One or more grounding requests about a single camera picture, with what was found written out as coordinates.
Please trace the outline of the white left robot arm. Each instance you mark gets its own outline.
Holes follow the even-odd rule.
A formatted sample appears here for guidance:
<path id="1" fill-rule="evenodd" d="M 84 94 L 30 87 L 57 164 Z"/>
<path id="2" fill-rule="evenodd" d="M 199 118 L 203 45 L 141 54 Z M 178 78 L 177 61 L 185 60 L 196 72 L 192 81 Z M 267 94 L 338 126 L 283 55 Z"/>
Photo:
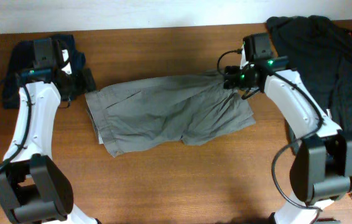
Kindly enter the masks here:
<path id="1" fill-rule="evenodd" d="M 15 74 L 19 113 L 0 163 L 0 206 L 11 223 L 98 223 L 74 203 L 70 181 L 52 160 L 52 134 L 63 97 L 96 88 L 90 69 L 28 69 Z"/>

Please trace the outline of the grey shorts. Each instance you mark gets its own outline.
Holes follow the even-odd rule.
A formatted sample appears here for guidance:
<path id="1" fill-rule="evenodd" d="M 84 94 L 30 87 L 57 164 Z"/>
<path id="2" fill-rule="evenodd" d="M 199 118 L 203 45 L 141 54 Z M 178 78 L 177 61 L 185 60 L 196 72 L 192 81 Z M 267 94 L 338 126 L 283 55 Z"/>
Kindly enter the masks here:
<path id="1" fill-rule="evenodd" d="M 214 70 L 118 83 L 85 95 L 101 144 L 113 156 L 169 141 L 199 146 L 255 123 L 237 90 Z"/>

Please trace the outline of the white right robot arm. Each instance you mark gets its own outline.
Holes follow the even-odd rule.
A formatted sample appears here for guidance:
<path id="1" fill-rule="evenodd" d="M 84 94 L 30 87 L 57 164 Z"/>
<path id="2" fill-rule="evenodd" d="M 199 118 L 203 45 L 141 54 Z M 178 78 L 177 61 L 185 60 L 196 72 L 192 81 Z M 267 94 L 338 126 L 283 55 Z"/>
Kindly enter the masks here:
<path id="1" fill-rule="evenodd" d="M 224 78 L 226 88 L 264 93 L 294 134 L 272 161 L 272 179 L 286 203 L 270 215 L 269 223 L 319 223 L 324 208 L 352 195 L 352 131 L 343 131 L 320 108 L 298 72 L 249 63 L 244 68 L 227 66 Z M 289 174 L 292 192 L 286 195 L 276 177 L 276 163 L 294 144 L 300 147 Z"/>

